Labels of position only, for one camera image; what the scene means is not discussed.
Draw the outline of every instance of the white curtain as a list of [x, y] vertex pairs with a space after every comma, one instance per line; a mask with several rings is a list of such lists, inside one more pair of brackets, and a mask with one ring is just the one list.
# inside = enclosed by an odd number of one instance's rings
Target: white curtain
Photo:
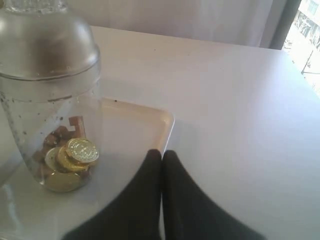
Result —
[[68, 0], [92, 25], [260, 45], [273, 0]]

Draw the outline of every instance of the table surface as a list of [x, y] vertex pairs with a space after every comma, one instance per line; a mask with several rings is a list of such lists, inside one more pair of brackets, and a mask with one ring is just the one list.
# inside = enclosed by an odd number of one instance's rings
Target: table surface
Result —
[[92, 29], [103, 95], [172, 112], [168, 148], [213, 201], [269, 240], [318, 239], [320, 100], [284, 52]]

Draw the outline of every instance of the white tray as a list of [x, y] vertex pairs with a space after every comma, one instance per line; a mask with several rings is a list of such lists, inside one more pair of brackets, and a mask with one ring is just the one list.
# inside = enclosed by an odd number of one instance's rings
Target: white tray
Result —
[[103, 122], [101, 161], [83, 188], [50, 192], [19, 165], [0, 188], [0, 239], [61, 239], [115, 199], [149, 149], [164, 153], [175, 119], [163, 110], [104, 99]]

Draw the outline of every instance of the metal lid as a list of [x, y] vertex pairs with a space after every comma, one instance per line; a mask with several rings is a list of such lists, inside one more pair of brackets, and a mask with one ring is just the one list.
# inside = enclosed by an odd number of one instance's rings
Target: metal lid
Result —
[[99, 59], [89, 25], [68, 8], [50, 14], [0, 10], [0, 77], [64, 78], [90, 69]]

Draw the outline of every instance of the gold foil coin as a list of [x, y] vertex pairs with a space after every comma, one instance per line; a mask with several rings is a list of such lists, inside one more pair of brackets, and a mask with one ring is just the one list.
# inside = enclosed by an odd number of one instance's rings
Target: gold foil coin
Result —
[[61, 147], [55, 147], [49, 150], [45, 155], [45, 164], [54, 171], [59, 171], [59, 166], [57, 165], [57, 155]]
[[81, 186], [81, 178], [76, 173], [54, 172], [44, 180], [44, 186], [55, 192], [66, 193]]
[[62, 168], [64, 168], [67, 171], [70, 171], [70, 172], [85, 171], [89, 167], [88, 165], [73, 163], [71, 161], [70, 157], [66, 153], [65, 146], [60, 148], [58, 155], [56, 157], [56, 160]]
[[92, 163], [99, 158], [96, 146], [85, 138], [70, 139], [66, 144], [66, 153], [83, 164]]

